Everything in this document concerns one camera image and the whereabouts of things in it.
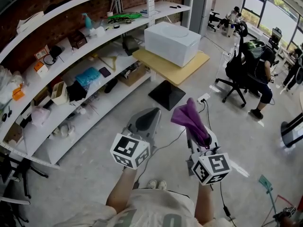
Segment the black pants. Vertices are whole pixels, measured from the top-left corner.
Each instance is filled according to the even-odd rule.
[[[228,27],[228,24],[229,24],[229,20],[228,19],[221,19],[221,21],[220,21],[220,23],[218,24],[218,28],[222,25],[222,24],[224,24],[224,26],[225,27]]]
[[[262,102],[264,104],[269,104],[273,97],[273,93],[270,90],[270,88],[268,87],[268,85],[261,83],[261,82],[257,82],[255,80],[253,80],[252,78],[248,78],[248,82],[249,82],[250,91],[256,93],[256,90],[257,90],[258,92],[260,92],[262,94],[262,97],[260,98],[260,102]]]
[[[290,81],[290,79],[291,79],[292,77],[294,77],[294,78],[292,79],[292,81],[288,84],[288,86],[287,86],[288,89],[291,89],[291,88],[294,86],[294,84],[296,83],[295,76],[297,75],[298,70],[299,70],[299,67],[296,66],[296,65],[294,65],[294,66],[290,69],[290,71],[289,71],[287,77],[285,78],[283,84],[284,84],[284,85],[287,85],[287,83]]]

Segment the white shelf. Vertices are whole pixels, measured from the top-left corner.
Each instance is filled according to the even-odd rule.
[[[173,7],[181,6],[181,8],[173,9],[173,8],[170,8],[170,6],[173,6]],[[146,4],[126,9],[125,12],[140,13],[140,11],[143,9],[147,9]],[[172,14],[180,13],[180,12],[184,12],[184,11],[189,11],[189,10],[190,10],[189,6],[177,4],[174,2],[159,1],[159,2],[155,2],[155,11],[160,11],[160,13],[155,14],[154,18],[159,19],[161,17],[165,17],[168,15],[172,15]]]
[[[52,164],[56,164],[57,161],[70,149],[72,146],[93,127],[100,119],[102,119],[110,110],[112,110],[118,103],[126,98],[132,91],[139,87],[144,81],[150,77],[150,74],[145,74],[133,85],[128,87],[122,82],[118,82],[117,85],[108,94],[101,93],[100,100],[92,103],[86,108],[87,113],[84,115],[77,115],[71,122],[75,126],[75,132],[73,135],[60,139],[50,140],[46,139],[43,143],[43,147],[46,147],[49,159]]]
[[[45,14],[41,19],[31,24],[25,31],[18,34],[1,52],[0,52],[0,63],[4,60],[4,58],[22,41],[24,40],[30,33],[39,28],[42,24],[51,20],[53,17],[79,5],[84,2],[90,0],[71,0],[62,6],[52,10],[51,12]]]
[[[4,111],[7,112],[8,108],[12,110],[12,114],[7,120],[0,126],[0,141],[3,141],[8,130],[11,128],[12,124],[18,116],[21,114],[23,109],[30,103],[30,101],[56,76],[58,76],[62,71],[67,69],[74,62],[82,58],[87,53],[91,52],[95,48],[103,45],[104,43],[116,38],[117,36],[126,33],[132,29],[139,26],[147,24],[149,22],[148,18],[138,18],[131,24],[120,25],[119,29],[107,30],[106,34],[101,38],[87,38],[87,44],[82,46],[80,49],[71,49],[71,45],[68,39],[62,40],[58,45],[64,47],[64,51],[60,54],[60,58],[56,63],[50,66],[47,75],[44,78],[40,78],[38,74],[34,71],[33,67],[35,64],[30,66],[23,77],[29,83],[27,87],[24,87],[25,96],[18,101],[11,100],[10,103],[5,107]]]
[[[118,45],[115,43],[111,43],[105,48],[102,48],[99,52],[97,52],[101,57],[108,56],[118,56],[116,60],[116,71],[113,71],[109,68],[105,63],[101,62],[98,59],[94,61],[84,60],[80,62],[77,66],[69,70],[64,76],[64,81],[67,82],[68,86],[71,85],[75,81],[75,77],[81,73],[83,73],[86,69],[90,67],[94,67],[97,70],[102,67],[106,67],[111,75],[107,78],[104,78],[102,75],[95,80],[89,87],[86,98],[78,101],[72,102],[71,104],[65,103],[62,105],[52,104],[49,108],[51,111],[49,117],[44,122],[42,127],[36,127],[32,123],[28,123],[25,129],[23,130],[25,144],[27,148],[27,154],[32,156],[36,150],[40,147],[40,145],[45,141],[45,139],[54,131],[56,127],[60,123],[64,121],[64,119],[70,115],[82,102],[84,102],[87,98],[89,98],[92,94],[94,94],[98,89],[100,89],[103,85],[108,83],[111,79],[117,76],[124,69],[135,63],[137,60],[133,56],[127,56],[124,52],[122,45]]]

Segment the person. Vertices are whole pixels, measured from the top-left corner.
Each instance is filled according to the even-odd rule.
[[[224,19],[221,19],[220,23],[217,26],[217,30],[220,30],[220,27],[222,25],[224,25],[225,27],[228,27],[230,22],[234,23],[239,12],[240,12],[239,7],[237,7],[237,6],[234,7],[234,9],[230,13],[226,14]]]
[[[286,91],[290,90],[296,83],[295,78],[296,78],[297,72],[300,68],[298,59],[302,55],[303,43],[300,45],[300,47],[301,47],[301,49],[296,48],[293,51],[290,51],[290,53],[289,53],[290,56],[293,55],[296,58],[296,61],[294,63],[294,66],[289,70],[288,75],[286,76],[284,82],[282,82],[283,87],[287,86]]]
[[[260,120],[263,119],[261,110],[270,103],[271,98],[273,97],[272,91],[268,87],[268,83],[271,78],[270,67],[274,63],[275,58],[276,56],[273,51],[267,47],[261,54],[257,65],[249,65],[248,67],[248,73],[252,75],[252,77],[248,76],[247,80],[249,90],[257,96],[259,95],[258,92],[262,94],[257,108],[251,109],[250,112]]]
[[[137,170],[126,168],[109,194],[106,205],[86,207],[54,227],[230,227],[214,219],[212,190],[199,184],[196,208],[188,196],[167,191],[164,181],[151,180],[147,189],[135,189]]]
[[[237,18],[236,18],[235,23],[234,23],[235,30],[233,32],[233,35],[236,36],[236,37],[239,37],[238,33],[239,33],[240,29],[241,29],[241,27],[240,27],[241,16],[242,16],[242,14],[238,13]]]

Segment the shelving unit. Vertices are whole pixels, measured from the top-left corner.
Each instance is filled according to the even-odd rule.
[[[170,7],[176,7],[176,6],[180,6],[181,8],[177,8],[177,9],[170,8]],[[127,9],[126,12],[140,13],[140,11],[142,11],[143,9],[146,9],[146,4]],[[185,11],[189,11],[189,10],[190,10],[190,7],[186,6],[186,5],[177,4],[174,2],[158,1],[158,2],[155,2],[154,18],[159,19],[161,17],[165,17],[168,15],[185,12]]]
[[[91,106],[88,106],[88,111],[84,115],[79,115],[71,122],[75,126],[75,133],[62,140],[49,140],[43,143],[52,164],[57,161],[100,119],[102,119],[113,107],[126,98],[132,91],[145,82],[150,77],[150,74],[145,74],[142,78],[128,87],[122,82],[113,88],[109,94],[102,93],[99,95],[99,100],[95,101]]]
[[[79,4],[82,4],[89,0],[71,0],[68,3],[54,9],[48,14],[44,15],[40,20],[38,20],[34,25],[27,28],[24,32],[16,36],[1,52],[0,52],[0,63],[3,59],[31,32],[40,27],[42,24],[46,23],[53,17],[61,14],[62,12],[73,8]],[[170,6],[181,6],[181,8],[170,8]],[[85,99],[78,102],[73,102],[72,104],[65,103],[62,105],[52,104],[49,108],[50,116],[44,122],[43,126],[38,128],[32,123],[28,123],[23,130],[25,147],[13,148],[7,143],[3,142],[4,137],[11,128],[12,124],[16,121],[21,112],[25,107],[33,100],[33,98],[56,76],[61,74],[72,64],[77,62],[86,54],[95,50],[99,46],[107,43],[108,41],[127,33],[135,28],[142,25],[148,24],[152,26],[155,23],[155,19],[172,15],[179,12],[188,11],[189,16],[187,16],[187,28],[189,28],[189,21],[191,16],[192,0],[190,4],[182,5],[166,1],[154,2],[154,0],[147,0],[147,4],[140,5],[134,8],[125,10],[125,12],[140,12],[142,9],[147,9],[147,14],[141,18],[136,19],[131,24],[121,24],[119,29],[107,30],[105,35],[100,38],[88,37],[88,32],[83,29],[82,32],[87,36],[87,44],[82,46],[80,49],[72,49],[68,39],[63,39],[58,43],[58,46],[64,48],[64,51],[57,58],[54,65],[49,67],[49,71],[44,78],[40,78],[38,74],[34,71],[33,65],[31,65],[23,74],[25,79],[24,93],[25,96],[18,101],[10,101],[10,103],[5,107],[4,111],[7,112],[8,108],[12,110],[12,114],[7,120],[0,126],[0,144],[10,150],[11,152],[40,163],[45,166],[59,169],[60,167],[56,165],[57,161],[91,128],[93,127],[102,117],[104,117],[111,109],[113,109],[119,102],[121,102],[125,97],[127,97],[132,91],[134,91],[138,86],[140,86],[144,81],[146,81],[150,74],[145,74],[137,82],[135,82],[130,87],[125,84],[118,82],[118,84],[113,88],[109,94],[104,94],[98,92],[98,97],[94,98],[94,101],[86,106],[87,113],[84,115],[77,115],[71,120],[71,124],[75,126],[75,132],[65,138],[65,139],[48,139],[48,136],[58,127],[78,106],[81,105],[90,96],[96,93],[103,85],[109,82],[112,78],[117,76],[124,69],[136,62],[136,59],[132,56],[127,56],[122,46],[117,42],[112,42],[105,47],[101,48],[97,53],[100,57],[117,56],[116,60],[116,70],[113,71],[105,63],[98,59],[94,61],[89,61],[87,59],[81,61],[76,66],[67,71],[63,76],[63,80],[71,85],[75,77],[85,71],[89,67],[94,67],[99,70],[102,67],[106,67],[111,75],[107,78],[100,76],[95,80],[89,87],[88,93]],[[43,161],[34,157],[34,153],[39,147],[44,147],[48,153],[49,160]]]

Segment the office chair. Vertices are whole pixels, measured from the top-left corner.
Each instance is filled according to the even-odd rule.
[[[213,11],[211,13],[213,13],[213,14],[209,15],[209,20],[208,20],[208,25],[207,26],[211,27],[216,32],[217,30],[214,28],[215,25],[213,25],[212,22],[219,22],[220,21],[220,19],[218,17],[216,17],[216,15],[219,14],[219,13],[216,13],[216,12],[213,12]]]
[[[222,100],[223,103],[225,103],[226,99],[230,96],[230,94],[232,94],[232,92],[236,90],[243,101],[243,104],[241,105],[242,107],[245,106],[246,101],[240,89],[244,89],[244,92],[246,93],[247,87],[245,86],[245,83],[243,81],[244,78],[246,77],[246,71],[241,62],[241,54],[243,48],[243,37],[246,37],[247,34],[248,34],[247,25],[244,21],[241,21],[240,32],[239,32],[240,35],[239,53],[238,55],[236,55],[236,51],[234,51],[233,58],[227,63],[225,69],[226,75],[232,80],[232,82],[220,78],[216,78],[215,81],[216,83],[218,83],[219,81],[223,82],[232,87],[231,91],[225,96],[225,98],[223,98]]]
[[[48,175],[41,173],[40,171],[38,171],[37,169],[35,169],[34,167],[31,166],[31,161],[24,158],[21,162],[17,161],[13,158],[10,158],[9,156],[3,154],[0,152],[0,157],[4,158],[4,161],[1,163],[0,165],[0,174],[2,176],[3,182],[6,182],[6,180],[8,179],[8,171],[11,172],[12,170],[15,170],[15,175],[21,173],[22,174],[22,178],[23,178],[23,188],[24,188],[24,195],[26,197],[28,197],[29,199],[31,198],[31,196],[28,193],[28,188],[27,188],[27,171],[29,169],[33,170],[34,172],[36,172],[38,175],[48,178]],[[12,167],[10,162],[14,162],[16,164],[18,164],[17,168]]]

